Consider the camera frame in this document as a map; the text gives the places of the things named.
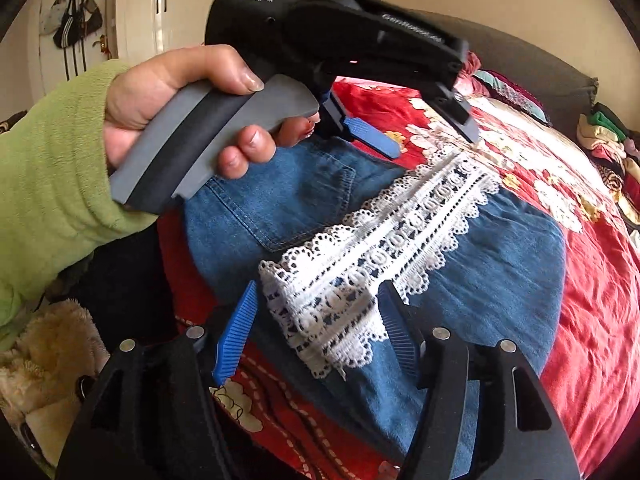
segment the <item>green sleeve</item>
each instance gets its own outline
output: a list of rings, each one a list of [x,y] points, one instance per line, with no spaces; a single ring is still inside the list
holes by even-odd
[[[60,85],[0,136],[0,350],[60,270],[156,219],[110,196],[104,105],[126,69],[111,60]]]

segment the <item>hand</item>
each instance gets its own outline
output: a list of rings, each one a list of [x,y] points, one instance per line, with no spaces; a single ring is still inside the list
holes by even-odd
[[[140,131],[188,83],[209,79],[229,94],[260,91],[264,84],[251,72],[236,50],[228,45],[181,48],[155,56],[113,80],[107,92],[104,147],[107,160],[117,168],[127,156]],[[238,132],[236,145],[218,156],[218,173],[240,178],[250,162],[267,162],[277,146],[295,146],[309,137],[318,114],[286,119],[274,136],[257,125]]]
[[[396,480],[399,472],[400,470],[396,469],[395,466],[384,461],[378,468],[378,478],[376,480]]]

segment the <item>beige wall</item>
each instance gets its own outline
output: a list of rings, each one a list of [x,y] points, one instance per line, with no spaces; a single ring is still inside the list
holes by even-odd
[[[640,129],[640,52],[608,0],[388,0],[489,25],[600,81],[598,100]]]
[[[0,121],[33,105],[27,64],[30,6],[28,0],[0,42]]]

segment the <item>pile of clothes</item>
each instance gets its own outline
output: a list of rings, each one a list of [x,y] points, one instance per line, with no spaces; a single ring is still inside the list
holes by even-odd
[[[640,134],[629,130],[601,103],[594,105],[589,117],[580,116],[576,134],[629,230],[640,228]]]

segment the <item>red bedspread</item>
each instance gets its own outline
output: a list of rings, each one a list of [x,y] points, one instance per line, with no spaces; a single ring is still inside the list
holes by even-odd
[[[413,90],[341,82],[335,91],[351,113],[402,144],[404,167],[422,163],[443,142],[467,147]],[[566,233],[561,318],[542,381],[580,471],[589,474],[640,401],[640,260],[614,203],[591,178],[597,173],[588,171],[577,149],[517,112],[492,111],[487,100],[478,105],[491,113],[473,108],[484,139],[476,156]],[[179,217],[161,219],[159,233],[177,317],[183,324],[202,322],[214,299],[190,260]],[[382,457],[291,391],[251,345],[236,376],[214,397],[255,440],[309,478],[375,476]]]

